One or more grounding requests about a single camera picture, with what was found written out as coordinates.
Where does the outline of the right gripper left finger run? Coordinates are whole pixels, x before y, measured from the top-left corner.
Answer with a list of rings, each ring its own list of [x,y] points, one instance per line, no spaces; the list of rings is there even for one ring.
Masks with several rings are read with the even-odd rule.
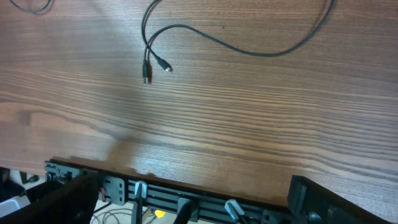
[[[89,224],[100,192],[93,174],[62,184],[56,180],[32,187],[24,193],[30,204],[1,218],[1,224],[82,223]]]

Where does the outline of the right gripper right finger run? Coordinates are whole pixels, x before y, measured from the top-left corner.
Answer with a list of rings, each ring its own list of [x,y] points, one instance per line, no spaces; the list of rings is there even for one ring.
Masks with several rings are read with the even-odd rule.
[[[304,176],[292,176],[287,199],[292,223],[390,224]]]

